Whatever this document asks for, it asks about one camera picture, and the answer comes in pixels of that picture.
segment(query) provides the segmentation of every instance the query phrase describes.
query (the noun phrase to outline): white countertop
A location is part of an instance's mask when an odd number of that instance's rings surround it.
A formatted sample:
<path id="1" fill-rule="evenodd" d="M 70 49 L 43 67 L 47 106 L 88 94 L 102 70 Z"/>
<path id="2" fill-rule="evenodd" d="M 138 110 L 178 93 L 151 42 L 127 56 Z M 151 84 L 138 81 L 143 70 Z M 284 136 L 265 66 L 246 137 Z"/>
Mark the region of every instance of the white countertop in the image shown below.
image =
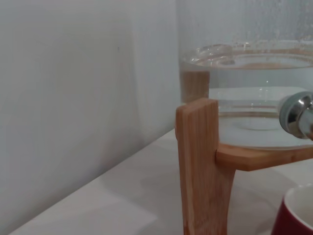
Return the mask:
<path id="1" fill-rule="evenodd" d="M 228 235 L 265 235 L 284 192 L 313 182 L 313 160 L 237 171 Z M 171 131 L 11 235 L 182 235 L 177 142 Z"/>

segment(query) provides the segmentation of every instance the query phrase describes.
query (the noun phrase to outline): wooden stand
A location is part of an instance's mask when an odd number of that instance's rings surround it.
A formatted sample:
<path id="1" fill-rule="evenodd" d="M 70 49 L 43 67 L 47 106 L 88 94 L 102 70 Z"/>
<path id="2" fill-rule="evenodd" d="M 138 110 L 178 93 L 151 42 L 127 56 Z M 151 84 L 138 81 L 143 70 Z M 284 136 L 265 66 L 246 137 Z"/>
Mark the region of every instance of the wooden stand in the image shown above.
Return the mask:
<path id="1" fill-rule="evenodd" d="M 201 98 L 177 108 L 184 235 L 227 235 L 235 171 L 313 158 L 313 148 L 252 150 L 219 143 L 218 102 Z"/>

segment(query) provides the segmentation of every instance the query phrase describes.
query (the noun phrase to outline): glass jar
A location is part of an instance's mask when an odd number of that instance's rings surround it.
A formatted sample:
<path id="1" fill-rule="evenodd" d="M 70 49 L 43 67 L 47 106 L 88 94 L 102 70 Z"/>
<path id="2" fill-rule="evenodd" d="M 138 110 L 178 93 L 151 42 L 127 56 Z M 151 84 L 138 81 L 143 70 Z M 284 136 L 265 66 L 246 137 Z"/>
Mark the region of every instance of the glass jar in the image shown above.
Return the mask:
<path id="1" fill-rule="evenodd" d="M 312 146 L 313 1 L 178 0 L 177 15 L 181 101 L 219 100 L 222 143 Z"/>

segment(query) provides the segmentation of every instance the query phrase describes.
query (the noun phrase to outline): red mug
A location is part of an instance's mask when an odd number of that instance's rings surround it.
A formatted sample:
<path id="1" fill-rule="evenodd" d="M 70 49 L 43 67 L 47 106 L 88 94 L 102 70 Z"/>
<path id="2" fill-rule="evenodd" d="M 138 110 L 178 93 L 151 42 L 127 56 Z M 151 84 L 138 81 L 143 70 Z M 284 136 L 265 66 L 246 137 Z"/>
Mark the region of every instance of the red mug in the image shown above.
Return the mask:
<path id="1" fill-rule="evenodd" d="M 286 193 L 271 235 L 313 235 L 313 185 Z"/>

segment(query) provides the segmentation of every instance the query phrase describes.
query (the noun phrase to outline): mug rim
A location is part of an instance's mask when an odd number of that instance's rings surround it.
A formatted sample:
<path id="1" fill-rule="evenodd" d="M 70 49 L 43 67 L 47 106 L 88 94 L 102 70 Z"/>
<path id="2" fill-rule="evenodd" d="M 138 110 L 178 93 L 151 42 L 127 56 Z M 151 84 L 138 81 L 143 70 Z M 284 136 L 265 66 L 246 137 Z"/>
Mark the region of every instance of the mug rim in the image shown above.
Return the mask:
<path id="1" fill-rule="evenodd" d="M 313 188 L 313 184 L 307 184 L 307 185 L 298 185 L 297 187 L 294 188 L 290 188 L 287 193 L 284 196 L 284 203 L 285 206 L 287 208 L 287 210 L 292 214 L 292 216 L 294 218 L 296 218 L 301 224 L 303 224 L 305 227 L 307 227 L 308 229 L 313 231 L 313 225 L 308 224 L 307 222 L 305 222 L 303 219 L 301 219 L 294 211 L 293 209 L 291 209 L 287 197 L 289 197 L 290 195 L 296 193 L 297 191 L 300 191 L 304 188 Z"/>

